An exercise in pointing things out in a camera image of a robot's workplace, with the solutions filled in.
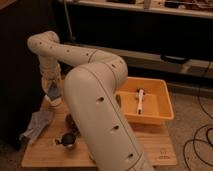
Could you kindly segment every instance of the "orange tray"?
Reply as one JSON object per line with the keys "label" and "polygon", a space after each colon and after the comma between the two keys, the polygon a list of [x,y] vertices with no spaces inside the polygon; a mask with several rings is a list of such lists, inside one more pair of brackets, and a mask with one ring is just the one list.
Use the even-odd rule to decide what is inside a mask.
{"label": "orange tray", "polygon": [[[142,114],[137,114],[139,89],[145,92]],[[116,91],[121,97],[121,111],[130,123],[161,125],[165,120],[172,120],[174,113],[166,82],[159,79],[128,77]]]}

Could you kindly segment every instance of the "dark background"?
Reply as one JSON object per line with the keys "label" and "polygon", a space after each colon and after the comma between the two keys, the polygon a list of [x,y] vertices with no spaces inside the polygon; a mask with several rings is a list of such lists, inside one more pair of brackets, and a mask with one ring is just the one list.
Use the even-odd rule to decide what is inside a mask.
{"label": "dark background", "polygon": [[43,97],[38,59],[26,42],[56,30],[51,0],[18,0],[0,10],[0,23],[0,139],[18,148],[18,136]]}

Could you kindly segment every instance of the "wooden board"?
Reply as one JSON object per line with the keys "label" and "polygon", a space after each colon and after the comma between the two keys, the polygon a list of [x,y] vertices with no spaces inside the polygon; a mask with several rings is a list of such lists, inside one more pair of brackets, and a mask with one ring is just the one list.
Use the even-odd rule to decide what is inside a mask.
{"label": "wooden board", "polygon": [[[89,157],[88,148],[83,138],[78,137],[76,146],[67,150],[62,145],[56,145],[55,139],[67,131],[65,116],[69,113],[66,104],[51,108],[44,101],[43,109],[49,108],[54,112],[54,119],[41,134],[34,145],[28,145],[22,160],[23,167],[95,167]],[[153,165],[176,165],[177,160],[172,142],[164,125],[132,125],[138,141],[143,144]]]}

